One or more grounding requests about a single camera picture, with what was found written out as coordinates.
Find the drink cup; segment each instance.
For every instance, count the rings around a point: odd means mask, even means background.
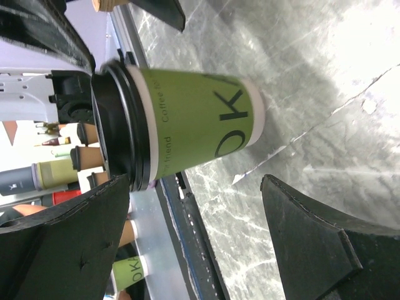
[[[111,280],[114,291],[122,291],[148,275],[148,267],[143,256],[134,256],[112,264]]]
[[[112,61],[92,91],[106,169],[127,173],[132,190],[248,147],[264,129],[264,99],[247,79]]]

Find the marble countertop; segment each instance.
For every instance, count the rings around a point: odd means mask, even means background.
[[[231,299],[284,299],[266,173],[400,228],[400,1],[180,2],[182,34],[132,8],[149,65],[250,78],[270,103],[255,145],[187,170]]]

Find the coffee cup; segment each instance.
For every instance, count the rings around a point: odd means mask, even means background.
[[[127,173],[133,190],[248,147],[264,129],[264,99],[247,79],[111,61],[91,83],[107,171]]]
[[[112,264],[111,280],[114,291],[122,291],[148,275],[148,267],[143,256],[134,256]]]

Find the bottle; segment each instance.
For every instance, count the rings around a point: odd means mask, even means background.
[[[71,143],[71,139],[69,137],[56,137],[55,139],[50,139],[46,142],[42,142],[42,146],[59,146],[59,145],[68,145]]]

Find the green paper cup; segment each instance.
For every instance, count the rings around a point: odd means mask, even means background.
[[[134,256],[112,264],[111,280],[114,292],[120,292],[148,275],[143,256]]]
[[[264,129],[264,99],[246,79],[109,62],[92,88],[106,165],[136,190],[250,146]]]

